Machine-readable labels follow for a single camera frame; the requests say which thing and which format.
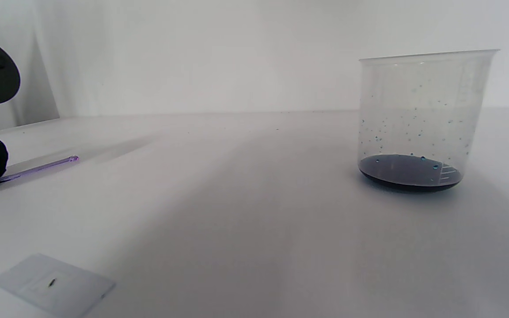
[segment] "beaker rim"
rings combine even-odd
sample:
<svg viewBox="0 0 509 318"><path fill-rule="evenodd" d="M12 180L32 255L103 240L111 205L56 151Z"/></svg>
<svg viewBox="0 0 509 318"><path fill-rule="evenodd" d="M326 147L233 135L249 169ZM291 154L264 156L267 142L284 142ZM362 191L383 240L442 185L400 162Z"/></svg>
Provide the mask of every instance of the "beaker rim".
<svg viewBox="0 0 509 318"><path fill-rule="evenodd" d="M465 53L496 53L500 49L488 49L488 50L465 50L465 51L454 51L454 52L435 52L435 53L421 53L421 54L408 54L404 56L387 56L387 57L373 57L373 58L361 58L359 61L377 61L390 58L406 58L406 57L429 57L429 56L441 56L441 55L453 55L453 54L465 54Z"/></svg>

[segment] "stirring rod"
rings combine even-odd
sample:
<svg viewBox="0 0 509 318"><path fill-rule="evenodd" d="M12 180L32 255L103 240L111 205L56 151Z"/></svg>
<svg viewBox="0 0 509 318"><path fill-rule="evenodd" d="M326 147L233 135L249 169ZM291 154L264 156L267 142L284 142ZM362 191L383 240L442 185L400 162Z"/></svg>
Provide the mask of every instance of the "stirring rod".
<svg viewBox="0 0 509 318"><path fill-rule="evenodd" d="M68 158L64 158L64 159L61 159L61 160L58 160L58 161L54 161L53 163L47 163L46 165L34 167L32 169L28 169L28 170L21 171L21 172L18 172L18 173L14 173L14 174L10 174L10 175L5 175L5 176L0 178L0 183L4 183L4 182L7 182L7 181L15 180L15 179L23 177L25 175L29 175L29 174L32 174L32 173L36 173L38 171L46 170L46 169L49 169L51 167L56 167L56 166L62 165L64 163L72 163L74 161L78 161L79 159L80 158L77 155L71 155Z"/></svg>

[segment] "white wall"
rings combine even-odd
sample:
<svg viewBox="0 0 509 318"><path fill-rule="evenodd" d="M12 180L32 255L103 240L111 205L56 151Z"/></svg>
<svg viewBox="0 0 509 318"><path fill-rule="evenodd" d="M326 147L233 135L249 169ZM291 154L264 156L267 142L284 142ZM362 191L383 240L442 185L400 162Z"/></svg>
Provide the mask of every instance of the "white wall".
<svg viewBox="0 0 509 318"><path fill-rule="evenodd" d="M34 0L34 10L65 116L356 109L359 58L486 48L502 51L485 105L509 106L503 0ZM0 39L11 53L31 41Z"/></svg>
<svg viewBox="0 0 509 318"><path fill-rule="evenodd" d="M0 129L58 117L45 66L34 36L30 0L0 0L0 46L21 74L18 94L0 104Z"/></svg>

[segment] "white table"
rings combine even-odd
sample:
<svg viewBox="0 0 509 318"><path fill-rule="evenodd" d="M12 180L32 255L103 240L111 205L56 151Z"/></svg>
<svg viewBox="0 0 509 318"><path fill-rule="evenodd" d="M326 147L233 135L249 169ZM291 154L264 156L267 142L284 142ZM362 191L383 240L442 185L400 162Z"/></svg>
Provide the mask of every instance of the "white table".
<svg viewBox="0 0 509 318"><path fill-rule="evenodd" d="M509 318L509 109L428 195L371 185L357 113L85 117L0 132L0 273L42 253L117 282L89 318ZM50 317L0 290L0 318Z"/></svg>

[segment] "plastic beaker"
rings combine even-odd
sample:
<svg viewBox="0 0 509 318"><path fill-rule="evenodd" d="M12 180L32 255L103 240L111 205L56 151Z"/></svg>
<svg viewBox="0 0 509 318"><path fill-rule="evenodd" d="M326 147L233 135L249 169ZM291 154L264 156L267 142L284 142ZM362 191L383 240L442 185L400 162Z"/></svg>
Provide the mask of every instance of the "plastic beaker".
<svg viewBox="0 0 509 318"><path fill-rule="evenodd" d="M360 171L412 191L459 183L497 51L360 60Z"/></svg>

